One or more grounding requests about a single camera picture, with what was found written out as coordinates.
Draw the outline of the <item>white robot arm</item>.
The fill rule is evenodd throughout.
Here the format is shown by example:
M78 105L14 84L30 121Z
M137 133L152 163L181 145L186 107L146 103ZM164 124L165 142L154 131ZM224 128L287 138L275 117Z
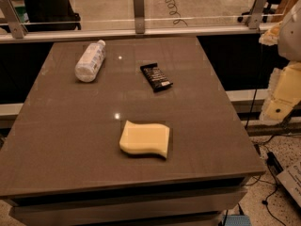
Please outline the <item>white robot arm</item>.
M301 102L301 0L281 22L261 35L259 43L276 45L278 54L289 60L283 69L273 69L261 108L260 120L274 125L283 122Z

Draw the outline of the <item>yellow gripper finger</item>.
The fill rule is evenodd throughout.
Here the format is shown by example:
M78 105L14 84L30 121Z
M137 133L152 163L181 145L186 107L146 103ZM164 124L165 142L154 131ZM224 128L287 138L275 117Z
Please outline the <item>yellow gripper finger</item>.
M301 102L301 63L291 61L282 70L274 68L261 108L261 121L283 121Z
M280 26L281 23L277 23L264 32L259 38L259 43L267 46L276 45L279 37Z

